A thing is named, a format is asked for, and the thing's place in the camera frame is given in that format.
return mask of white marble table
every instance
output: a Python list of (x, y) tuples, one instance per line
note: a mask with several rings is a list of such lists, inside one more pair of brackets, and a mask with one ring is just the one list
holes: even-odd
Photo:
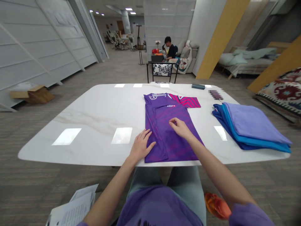
[[(212, 115), (213, 104), (221, 104), (208, 93), (217, 90), (226, 102), (237, 103), (216, 86), (205, 90), (191, 84), (96, 85), (48, 123), (19, 152), (23, 160), (121, 166), (136, 135), (145, 128), (144, 94), (172, 93), (197, 97), (201, 108), (188, 109), (205, 146), (224, 164), (285, 159), (290, 156), (271, 149), (241, 150)], [(138, 166), (190, 166), (199, 161), (138, 163)]]

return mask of doorway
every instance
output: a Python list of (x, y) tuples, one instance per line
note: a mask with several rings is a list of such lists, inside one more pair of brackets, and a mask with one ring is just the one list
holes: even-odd
[(124, 31), (124, 27), (123, 27), (123, 22), (122, 20), (118, 20), (117, 21), (117, 26), (118, 26), (118, 30), (121, 31), (122, 35), (125, 35), (125, 31)]

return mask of cardboard box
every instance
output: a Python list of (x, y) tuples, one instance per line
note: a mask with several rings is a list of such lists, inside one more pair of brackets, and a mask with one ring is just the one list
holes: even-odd
[(144, 45), (137, 45), (137, 46), (136, 46), (136, 49), (138, 49), (138, 50), (143, 50), (143, 49), (144, 49)]
[(30, 104), (46, 104), (53, 100), (55, 96), (43, 85), (38, 85), (27, 91), (11, 91), (10, 97), (25, 100)]

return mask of hand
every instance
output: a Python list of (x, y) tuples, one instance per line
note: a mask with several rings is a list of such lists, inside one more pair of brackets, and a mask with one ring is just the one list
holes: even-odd
[(134, 161), (136, 164), (141, 159), (145, 158), (145, 156), (147, 156), (149, 154), (149, 152), (151, 151), (151, 149), (156, 144), (156, 142), (153, 142), (148, 147), (146, 147), (148, 138), (150, 137), (151, 133), (152, 132), (150, 131), (150, 129), (148, 129), (148, 130), (144, 129), (135, 138), (132, 150), (131, 150), (131, 152), (129, 154), (129, 158), (131, 158), (132, 161)]
[(186, 140), (194, 137), (192, 132), (186, 126), (185, 122), (178, 118), (172, 118), (171, 120), (169, 120), (169, 125), (179, 136), (183, 137)]

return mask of sofa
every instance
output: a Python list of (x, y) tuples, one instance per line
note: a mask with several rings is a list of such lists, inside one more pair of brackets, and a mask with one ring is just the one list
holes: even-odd
[[(186, 64), (187, 61), (189, 61), (189, 67), (187, 70), (185, 70), (184, 72), (181, 72), (180, 70), (178, 71), (178, 73), (180, 74), (187, 74), (187, 73), (192, 73), (192, 69), (195, 65), (195, 61), (196, 61), (196, 57), (198, 54), (198, 48), (199, 48), (199, 44), (190, 41), (190, 40), (183, 40), (180, 42), (179, 45), (177, 45), (178, 47), (178, 52), (176, 53), (176, 57), (180, 57), (181, 59), (181, 63)], [(177, 59), (171, 59), (170, 62), (179, 63), (179, 60)]]

